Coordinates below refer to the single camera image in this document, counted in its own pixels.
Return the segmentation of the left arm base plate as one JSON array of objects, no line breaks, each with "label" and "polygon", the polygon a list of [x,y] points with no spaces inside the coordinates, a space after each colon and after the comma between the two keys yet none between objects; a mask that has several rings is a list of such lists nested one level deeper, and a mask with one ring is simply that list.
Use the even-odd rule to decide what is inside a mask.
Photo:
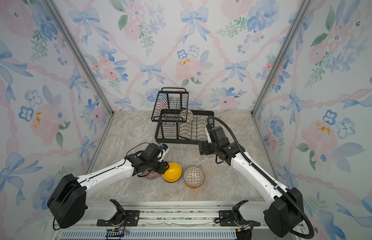
[{"label": "left arm base plate", "polygon": [[140,218],[139,210],[117,212],[110,220],[98,220],[97,227],[136,227]]}]

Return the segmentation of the white red patterned bowl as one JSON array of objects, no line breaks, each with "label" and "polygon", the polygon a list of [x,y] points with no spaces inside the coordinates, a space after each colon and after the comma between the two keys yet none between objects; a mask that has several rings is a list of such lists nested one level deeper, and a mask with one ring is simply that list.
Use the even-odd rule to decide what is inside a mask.
[{"label": "white red patterned bowl", "polygon": [[186,121],[187,123],[192,122],[194,120],[194,114],[190,110],[182,110],[179,114],[181,120]]}]

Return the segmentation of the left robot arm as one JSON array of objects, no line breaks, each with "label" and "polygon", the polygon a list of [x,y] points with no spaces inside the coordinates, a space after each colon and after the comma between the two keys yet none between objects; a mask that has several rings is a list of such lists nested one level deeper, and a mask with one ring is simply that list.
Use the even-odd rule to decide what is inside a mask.
[{"label": "left robot arm", "polygon": [[129,217],[117,200],[98,203],[89,198],[123,179],[144,178],[153,172],[163,175],[170,168],[164,161],[168,151],[166,144],[149,143],[145,150],[127,154],[119,162],[99,171],[79,177],[64,176],[47,201],[53,215],[53,229],[66,229],[84,220],[100,220],[115,227],[124,225]]}]

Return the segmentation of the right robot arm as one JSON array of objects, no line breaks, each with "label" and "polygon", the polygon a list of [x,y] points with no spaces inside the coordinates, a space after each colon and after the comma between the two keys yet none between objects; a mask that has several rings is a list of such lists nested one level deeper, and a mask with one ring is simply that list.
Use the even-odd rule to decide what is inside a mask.
[{"label": "right robot arm", "polygon": [[313,225],[304,212],[303,196],[297,188],[288,189],[265,172],[237,142],[231,143],[222,127],[206,126],[207,141],[199,144],[201,155],[215,155],[241,173],[262,195],[263,204],[243,200],[233,206],[239,225],[265,224],[278,237],[291,233],[300,238],[314,236]]}]

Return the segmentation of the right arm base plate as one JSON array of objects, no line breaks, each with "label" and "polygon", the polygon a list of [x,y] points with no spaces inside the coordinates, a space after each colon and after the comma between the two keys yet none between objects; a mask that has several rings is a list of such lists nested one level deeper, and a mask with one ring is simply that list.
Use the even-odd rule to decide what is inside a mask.
[{"label": "right arm base plate", "polygon": [[221,227],[246,227],[252,223],[252,221],[244,220],[239,213],[233,210],[220,210],[218,213],[219,216],[215,218],[214,223]]}]

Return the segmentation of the yellow bowl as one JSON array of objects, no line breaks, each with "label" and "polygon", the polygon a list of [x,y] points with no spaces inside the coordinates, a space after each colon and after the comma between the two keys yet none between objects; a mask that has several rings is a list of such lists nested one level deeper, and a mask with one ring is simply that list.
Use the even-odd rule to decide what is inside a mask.
[{"label": "yellow bowl", "polygon": [[182,176],[182,167],[177,163],[169,163],[169,168],[162,175],[166,182],[174,183]]}]

